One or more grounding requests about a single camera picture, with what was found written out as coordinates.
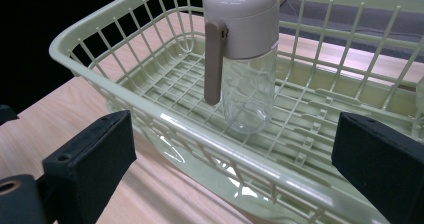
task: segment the bottle handle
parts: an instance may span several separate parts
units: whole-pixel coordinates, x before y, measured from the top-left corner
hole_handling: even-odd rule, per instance
[[[222,20],[205,25],[205,83],[204,98],[210,105],[221,99],[222,61],[228,29]]]

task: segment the white bottle cap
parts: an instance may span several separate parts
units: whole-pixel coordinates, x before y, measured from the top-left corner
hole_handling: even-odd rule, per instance
[[[224,56],[247,59],[269,52],[278,41],[280,0],[204,0],[207,21],[228,28]]]

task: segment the dish rack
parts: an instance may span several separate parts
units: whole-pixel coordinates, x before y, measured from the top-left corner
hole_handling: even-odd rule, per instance
[[[422,16],[424,0],[284,2],[296,15],[280,21],[273,119],[257,134],[231,130],[221,105],[203,100],[202,0],[116,0],[63,31],[49,52],[102,94],[111,112],[130,110],[135,130],[228,202],[279,223],[385,223],[332,166],[332,145],[342,111],[423,143],[414,89],[424,76],[424,36],[400,40],[392,28],[404,13]],[[310,3],[324,5],[322,26],[305,21]],[[329,25],[340,6],[356,13],[347,30]],[[370,9],[389,13],[381,35],[359,30]],[[358,41],[375,51],[354,49]],[[388,46],[409,54],[383,55]]]

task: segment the plastic bottle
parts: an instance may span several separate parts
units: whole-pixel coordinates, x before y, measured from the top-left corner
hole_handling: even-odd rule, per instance
[[[222,94],[225,119],[241,133],[259,132],[272,119],[279,3],[204,0],[205,100],[215,105]]]

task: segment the black foam pad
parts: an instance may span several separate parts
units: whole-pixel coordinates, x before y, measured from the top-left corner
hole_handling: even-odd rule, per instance
[[[389,222],[424,223],[423,144],[376,120],[342,112],[332,163]]]
[[[0,180],[0,222],[47,223],[34,177],[17,175]]]
[[[95,223],[136,159],[129,111],[96,120],[43,161],[60,193],[58,221]]]

